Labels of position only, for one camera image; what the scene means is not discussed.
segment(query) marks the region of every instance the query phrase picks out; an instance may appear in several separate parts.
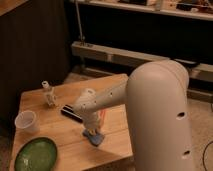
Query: black cable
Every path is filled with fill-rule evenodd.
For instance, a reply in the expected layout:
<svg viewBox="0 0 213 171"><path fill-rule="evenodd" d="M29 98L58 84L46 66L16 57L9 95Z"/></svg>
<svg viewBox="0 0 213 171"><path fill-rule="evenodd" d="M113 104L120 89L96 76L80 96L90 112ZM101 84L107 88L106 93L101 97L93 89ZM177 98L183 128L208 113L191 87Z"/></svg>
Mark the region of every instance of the black cable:
<svg viewBox="0 0 213 171"><path fill-rule="evenodd" d="M205 149L204 149L204 151L203 151L202 162L203 162L203 167L204 167L205 171L208 171L207 168L206 168L206 163L205 163L205 154L206 154L207 148L208 148L211 144L213 144L213 141L210 141L210 142L206 145L206 147L205 147Z"/></svg>

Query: plastic cup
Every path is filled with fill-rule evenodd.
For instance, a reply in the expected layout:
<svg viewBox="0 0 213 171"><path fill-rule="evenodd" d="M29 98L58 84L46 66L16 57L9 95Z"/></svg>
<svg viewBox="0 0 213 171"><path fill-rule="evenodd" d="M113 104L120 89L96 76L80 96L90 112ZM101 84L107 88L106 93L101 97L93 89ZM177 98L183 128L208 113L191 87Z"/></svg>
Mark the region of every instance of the plastic cup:
<svg viewBox="0 0 213 171"><path fill-rule="evenodd" d="M30 110L26 110L18 114L15 119L15 126L16 128L28 133L36 133L39 131L36 114Z"/></svg>

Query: small bottle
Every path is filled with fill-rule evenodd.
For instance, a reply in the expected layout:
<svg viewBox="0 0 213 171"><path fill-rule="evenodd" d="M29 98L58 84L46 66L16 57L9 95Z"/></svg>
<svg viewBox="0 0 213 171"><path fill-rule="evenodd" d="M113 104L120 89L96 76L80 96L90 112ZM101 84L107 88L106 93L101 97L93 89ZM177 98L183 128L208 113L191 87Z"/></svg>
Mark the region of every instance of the small bottle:
<svg viewBox="0 0 213 171"><path fill-rule="evenodd" d="M47 104L50 107L56 106L56 96L54 94L54 88L49 85L47 81L43 81L42 83L43 86L43 92L44 92L44 97L46 99Z"/></svg>

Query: green bowl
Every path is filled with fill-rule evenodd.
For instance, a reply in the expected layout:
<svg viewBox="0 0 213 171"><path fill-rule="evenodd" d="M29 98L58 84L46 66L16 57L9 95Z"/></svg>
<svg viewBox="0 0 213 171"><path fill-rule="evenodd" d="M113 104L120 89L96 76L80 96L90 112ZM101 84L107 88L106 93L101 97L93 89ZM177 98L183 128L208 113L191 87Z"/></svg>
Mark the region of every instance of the green bowl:
<svg viewBox="0 0 213 171"><path fill-rule="evenodd" d="M50 171L57 158L55 143L46 137L26 143L16 156L16 171Z"/></svg>

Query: blue sponge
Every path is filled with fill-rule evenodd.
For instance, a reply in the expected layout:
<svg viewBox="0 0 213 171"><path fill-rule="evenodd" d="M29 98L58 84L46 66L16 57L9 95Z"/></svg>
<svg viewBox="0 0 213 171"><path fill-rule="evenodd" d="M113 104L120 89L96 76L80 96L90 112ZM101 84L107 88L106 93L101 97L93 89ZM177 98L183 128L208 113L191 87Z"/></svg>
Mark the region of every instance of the blue sponge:
<svg viewBox="0 0 213 171"><path fill-rule="evenodd" d="M99 146L104 140L104 135L97 132L96 135L91 135L86 129L82 133L85 137L88 138L89 142L94 146Z"/></svg>

